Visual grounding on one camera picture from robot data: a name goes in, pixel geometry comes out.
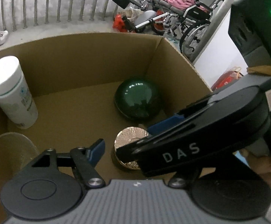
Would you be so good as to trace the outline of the person's right hand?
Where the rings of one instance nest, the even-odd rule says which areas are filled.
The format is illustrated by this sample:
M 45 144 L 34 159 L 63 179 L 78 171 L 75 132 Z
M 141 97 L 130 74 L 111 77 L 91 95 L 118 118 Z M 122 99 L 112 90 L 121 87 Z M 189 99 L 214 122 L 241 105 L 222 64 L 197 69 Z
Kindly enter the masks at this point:
M 256 157 L 246 149 L 239 151 L 251 169 L 257 173 L 271 187 L 271 157 Z

